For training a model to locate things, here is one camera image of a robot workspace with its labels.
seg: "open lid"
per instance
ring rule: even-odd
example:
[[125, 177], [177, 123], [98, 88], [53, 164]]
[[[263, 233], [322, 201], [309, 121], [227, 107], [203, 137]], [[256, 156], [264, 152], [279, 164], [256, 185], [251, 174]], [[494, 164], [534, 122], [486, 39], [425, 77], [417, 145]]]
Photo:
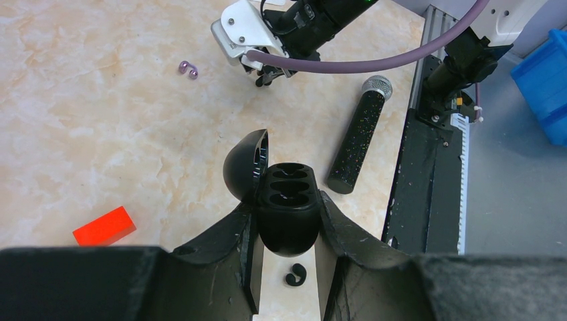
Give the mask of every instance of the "open lid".
[[254, 202], [267, 169], [267, 156], [267, 129], [261, 129], [242, 138], [225, 158], [225, 184], [241, 202]]

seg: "beige marble surface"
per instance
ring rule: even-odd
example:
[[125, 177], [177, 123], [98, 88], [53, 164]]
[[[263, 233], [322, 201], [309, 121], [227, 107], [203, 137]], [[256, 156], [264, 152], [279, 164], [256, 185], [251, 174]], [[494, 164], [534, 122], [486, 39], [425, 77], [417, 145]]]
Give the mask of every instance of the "beige marble surface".
[[[118, 244], [186, 242], [236, 205], [222, 165], [268, 128], [270, 163], [314, 168], [320, 188], [370, 75], [297, 74], [258, 89], [229, 66], [209, 26], [231, 0], [30, 1], [0, 4], [0, 248], [75, 245], [72, 231], [121, 205], [138, 230]], [[423, 20], [382, 0], [321, 50], [327, 61], [417, 47]], [[192, 81], [180, 61], [199, 68]], [[330, 193], [380, 237], [414, 65], [394, 86], [354, 193]], [[309, 273], [284, 286], [293, 263]], [[317, 320], [314, 252], [266, 252], [256, 320]]]

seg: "blue bin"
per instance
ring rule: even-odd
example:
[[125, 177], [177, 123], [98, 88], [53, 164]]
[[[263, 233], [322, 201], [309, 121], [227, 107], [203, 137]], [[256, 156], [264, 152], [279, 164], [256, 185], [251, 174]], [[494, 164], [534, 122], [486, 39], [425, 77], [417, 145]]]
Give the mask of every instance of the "blue bin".
[[550, 39], [512, 70], [512, 78], [552, 144], [567, 146], [567, 32]]

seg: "red block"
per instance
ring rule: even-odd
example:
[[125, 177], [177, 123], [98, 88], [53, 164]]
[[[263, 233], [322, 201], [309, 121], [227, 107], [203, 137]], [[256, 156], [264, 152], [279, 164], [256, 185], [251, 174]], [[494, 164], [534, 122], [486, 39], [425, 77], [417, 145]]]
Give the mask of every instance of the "red block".
[[73, 231], [80, 246], [110, 245], [136, 231], [136, 226], [123, 206]]

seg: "microphone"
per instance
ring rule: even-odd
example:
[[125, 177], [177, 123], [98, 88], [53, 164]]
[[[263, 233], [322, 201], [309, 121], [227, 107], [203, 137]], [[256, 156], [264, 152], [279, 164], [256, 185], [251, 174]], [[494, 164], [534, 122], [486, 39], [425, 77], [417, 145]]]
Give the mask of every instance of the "microphone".
[[327, 186], [339, 194], [351, 194], [360, 174], [384, 103], [392, 96], [392, 84], [372, 76], [362, 85], [362, 97], [327, 176]]

